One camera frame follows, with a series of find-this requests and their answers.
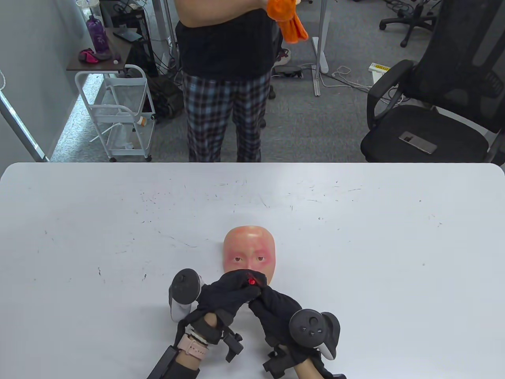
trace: orange towel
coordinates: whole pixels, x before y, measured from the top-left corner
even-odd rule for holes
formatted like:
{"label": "orange towel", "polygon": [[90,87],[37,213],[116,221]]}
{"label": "orange towel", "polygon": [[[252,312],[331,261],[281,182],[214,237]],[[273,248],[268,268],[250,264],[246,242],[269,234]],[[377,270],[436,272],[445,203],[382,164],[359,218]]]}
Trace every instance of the orange towel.
{"label": "orange towel", "polygon": [[309,39],[307,31],[296,15],[296,0],[269,0],[267,14],[272,20],[277,21],[287,43]]}

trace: mannequin face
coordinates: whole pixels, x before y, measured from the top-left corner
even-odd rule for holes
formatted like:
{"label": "mannequin face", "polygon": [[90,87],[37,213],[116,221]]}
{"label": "mannequin face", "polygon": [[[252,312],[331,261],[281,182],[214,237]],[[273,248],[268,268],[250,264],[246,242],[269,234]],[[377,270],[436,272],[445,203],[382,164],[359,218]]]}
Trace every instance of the mannequin face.
{"label": "mannequin face", "polygon": [[260,226],[231,229],[224,238],[225,272],[249,269],[265,274],[268,284],[275,271],[275,242],[268,230]]}

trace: black glove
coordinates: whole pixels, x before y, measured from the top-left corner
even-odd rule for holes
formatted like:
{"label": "black glove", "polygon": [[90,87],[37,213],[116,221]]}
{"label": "black glove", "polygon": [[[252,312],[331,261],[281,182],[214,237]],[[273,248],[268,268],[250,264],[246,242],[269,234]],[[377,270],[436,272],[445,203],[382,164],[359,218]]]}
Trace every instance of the black glove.
{"label": "black glove", "polygon": [[280,345],[286,346],[295,365],[310,358],[324,378],[333,378],[333,374],[324,368],[321,353],[317,349],[300,346],[291,337],[289,321],[301,310],[295,299],[267,286],[258,298],[249,303],[249,308],[260,319],[265,337],[274,338]]}
{"label": "black glove", "polygon": [[264,274],[252,270],[235,270],[224,274],[218,281],[203,285],[198,298],[197,311],[203,314],[222,309],[235,317],[238,309],[260,295],[260,285],[250,285],[249,279],[257,284],[266,283]]}

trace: wall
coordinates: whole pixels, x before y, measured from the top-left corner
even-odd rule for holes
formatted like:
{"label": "wall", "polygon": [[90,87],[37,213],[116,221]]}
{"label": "wall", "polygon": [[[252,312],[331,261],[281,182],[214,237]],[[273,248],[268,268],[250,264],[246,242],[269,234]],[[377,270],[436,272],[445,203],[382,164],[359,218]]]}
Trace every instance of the wall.
{"label": "wall", "polygon": [[0,115],[0,176],[15,162],[33,162],[7,121]]}
{"label": "wall", "polygon": [[4,95],[51,156],[78,95],[74,74],[65,69],[72,54],[92,46],[84,20],[75,0],[3,2],[0,37]]}

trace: plaid pants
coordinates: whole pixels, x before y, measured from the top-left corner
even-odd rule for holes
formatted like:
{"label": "plaid pants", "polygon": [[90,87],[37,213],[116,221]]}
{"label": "plaid pants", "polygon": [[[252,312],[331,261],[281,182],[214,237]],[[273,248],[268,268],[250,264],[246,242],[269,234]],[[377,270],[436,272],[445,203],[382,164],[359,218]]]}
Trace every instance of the plaid pants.
{"label": "plaid pants", "polygon": [[265,115],[270,75],[246,81],[209,80],[184,74],[190,162],[220,162],[233,110],[237,162],[261,161],[260,121]]}

